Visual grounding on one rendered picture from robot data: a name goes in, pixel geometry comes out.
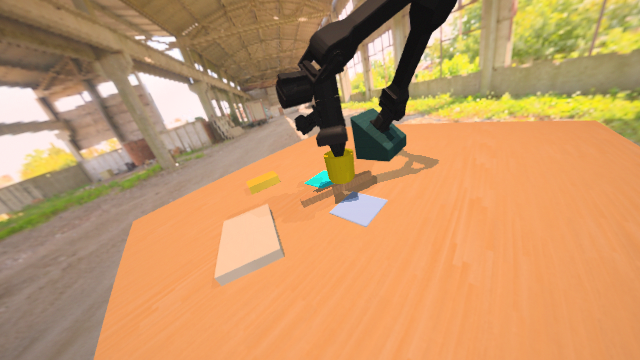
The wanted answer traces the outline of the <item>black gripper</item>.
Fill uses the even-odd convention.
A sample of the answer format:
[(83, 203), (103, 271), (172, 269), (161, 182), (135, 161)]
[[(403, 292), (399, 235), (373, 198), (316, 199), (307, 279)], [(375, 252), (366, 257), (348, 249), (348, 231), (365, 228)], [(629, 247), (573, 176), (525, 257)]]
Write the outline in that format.
[(349, 139), (339, 95), (316, 101), (315, 105), (323, 123), (316, 136), (318, 147), (328, 145), (334, 157), (343, 156)]

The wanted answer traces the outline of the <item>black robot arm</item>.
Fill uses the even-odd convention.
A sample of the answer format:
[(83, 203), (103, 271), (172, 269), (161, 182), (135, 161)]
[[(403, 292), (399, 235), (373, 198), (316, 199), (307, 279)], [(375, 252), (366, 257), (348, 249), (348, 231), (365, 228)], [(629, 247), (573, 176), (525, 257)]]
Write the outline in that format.
[[(328, 23), (310, 39), (298, 62), (300, 71), (278, 74), (277, 98), (286, 110), (314, 101), (339, 95), (336, 74), (355, 56), (357, 47), (369, 35), (383, 26), (392, 16), (410, 5), (410, 32), (392, 83), (382, 89), (376, 120), (370, 122), (381, 132), (390, 130), (391, 123), (405, 117), (409, 98), (409, 84), (431, 35), (446, 22), (458, 0), (366, 0), (343, 20)], [(321, 69), (316, 69), (315, 61)], [(296, 131), (303, 136), (316, 126), (323, 126), (314, 105), (313, 111), (298, 115)], [(320, 126), (321, 125), (321, 126)]]

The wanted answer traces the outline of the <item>small yellow block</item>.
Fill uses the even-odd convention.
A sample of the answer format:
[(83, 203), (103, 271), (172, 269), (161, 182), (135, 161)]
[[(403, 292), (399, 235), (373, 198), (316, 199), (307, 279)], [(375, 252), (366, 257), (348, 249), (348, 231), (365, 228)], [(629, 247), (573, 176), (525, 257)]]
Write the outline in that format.
[(274, 171), (270, 171), (269, 173), (246, 181), (246, 184), (252, 195), (265, 190), (277, 183), (280, 183), (280, 180), (278, 175)]

